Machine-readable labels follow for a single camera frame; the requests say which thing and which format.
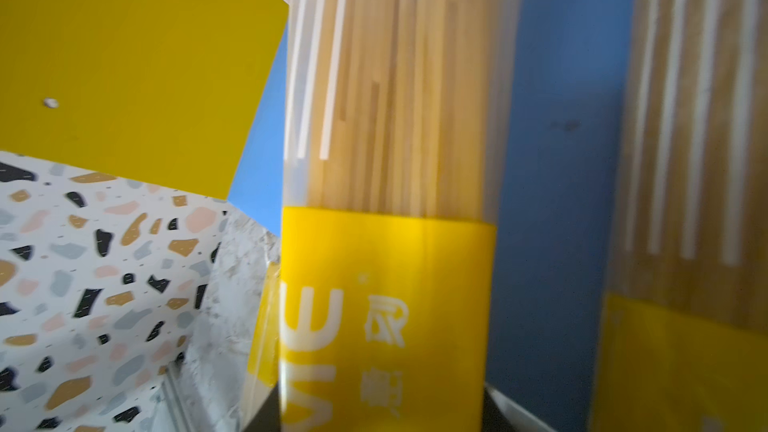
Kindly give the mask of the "yellow Pastatime bag large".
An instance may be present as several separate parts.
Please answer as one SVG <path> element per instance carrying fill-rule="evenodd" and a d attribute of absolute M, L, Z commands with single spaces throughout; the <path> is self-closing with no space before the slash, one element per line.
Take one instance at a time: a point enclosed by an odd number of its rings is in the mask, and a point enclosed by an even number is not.
<path fill-rule="evenodd" d="M 479 431 L 522 0 L 289 0 L 284 431 Z"/>

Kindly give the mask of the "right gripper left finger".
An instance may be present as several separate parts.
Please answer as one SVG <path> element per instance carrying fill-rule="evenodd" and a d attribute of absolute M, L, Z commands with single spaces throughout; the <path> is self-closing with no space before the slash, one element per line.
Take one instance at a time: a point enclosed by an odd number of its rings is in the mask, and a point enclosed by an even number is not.
<path fill-rule="evenodd" d="M 244 432 L 280 432 L 281 418 L 278 398 L 268 398 L 243 429 Z"/>

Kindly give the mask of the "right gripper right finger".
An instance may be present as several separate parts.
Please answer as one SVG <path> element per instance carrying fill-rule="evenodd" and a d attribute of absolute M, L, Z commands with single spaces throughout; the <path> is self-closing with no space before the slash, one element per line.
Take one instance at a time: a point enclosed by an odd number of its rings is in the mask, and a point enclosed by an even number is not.
<path fill-rule="evenodd" d="M 481 431 L 554 432 L 555 429 L 493 386 L 485 385 Z"/>

